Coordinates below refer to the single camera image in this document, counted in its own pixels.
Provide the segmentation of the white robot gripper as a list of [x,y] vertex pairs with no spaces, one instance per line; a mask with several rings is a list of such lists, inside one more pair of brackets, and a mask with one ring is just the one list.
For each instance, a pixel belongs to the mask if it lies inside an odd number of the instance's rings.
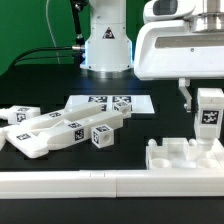
[[180,78],[190,112],[189,79],[224,78],[224,33],[192,33],[183,20],[150,22],[137,36],[134,73],[140,80]]

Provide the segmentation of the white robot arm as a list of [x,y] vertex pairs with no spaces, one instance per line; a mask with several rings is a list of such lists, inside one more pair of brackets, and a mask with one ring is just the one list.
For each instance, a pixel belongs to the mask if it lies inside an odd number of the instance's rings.
[[224,0],[150,0],[137,40],[126,35],[126,0],[70,0],[81,69],[141,80],[177,79],[191,106],[192,79],[224,78]]

